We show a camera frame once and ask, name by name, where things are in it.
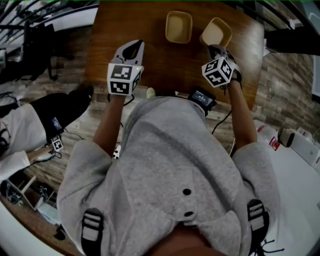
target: white wall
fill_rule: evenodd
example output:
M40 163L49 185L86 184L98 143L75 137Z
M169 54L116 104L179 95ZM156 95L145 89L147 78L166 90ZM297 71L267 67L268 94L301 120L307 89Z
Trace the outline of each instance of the white wall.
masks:
M9 256L63 256L26 230L0 202L0 246Z

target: wooden table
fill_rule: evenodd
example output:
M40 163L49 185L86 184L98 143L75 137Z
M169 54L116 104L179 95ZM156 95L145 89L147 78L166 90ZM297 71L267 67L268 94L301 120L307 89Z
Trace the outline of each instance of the wooden table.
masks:
M166 18L170 11L192 16L191 40L187 44L167 41ZM208 62L207 49L199 36L214 17L223 19L232 29L227 49L242 70L242 87L250 109L255 103L264 49L264 28L257 21L224 3L178 1L102 1L95 17L87 52L85 80L107 84L108 63L123 44L142 39L145 42L140 85L190 93L200 86L229 103L228 94L212 88L202 76L201 66Z

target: sneaker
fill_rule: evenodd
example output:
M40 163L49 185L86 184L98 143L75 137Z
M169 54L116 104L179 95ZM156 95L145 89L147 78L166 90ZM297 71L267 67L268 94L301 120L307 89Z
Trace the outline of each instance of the sneaker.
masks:
M150 98L154 98L156 97L156 91L155 89L153 89L152 87L149 87L147 90L146 90L146 98L147 99L150 99Z

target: screen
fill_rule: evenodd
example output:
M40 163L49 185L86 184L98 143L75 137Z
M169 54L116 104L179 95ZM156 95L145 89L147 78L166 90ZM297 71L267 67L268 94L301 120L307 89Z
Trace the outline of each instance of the screen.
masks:
M59 131L62 129L59 121L57 120L56 117L54 117L52 120L51 120L52 124L54 125L54 127Z
M206 107L213 101L211 98L205 96L203 93L196 91L191 98L201 102Z

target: square bowl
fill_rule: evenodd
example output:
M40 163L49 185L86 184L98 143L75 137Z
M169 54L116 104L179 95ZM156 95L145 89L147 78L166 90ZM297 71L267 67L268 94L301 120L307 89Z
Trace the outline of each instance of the square bowl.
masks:
M213 18L200 36L204 46L220 45L226 47L232 37L231 28L220 18Z
M166 16L165 37L169 42L186 44L192 34L192 17L182 11L170 11Z

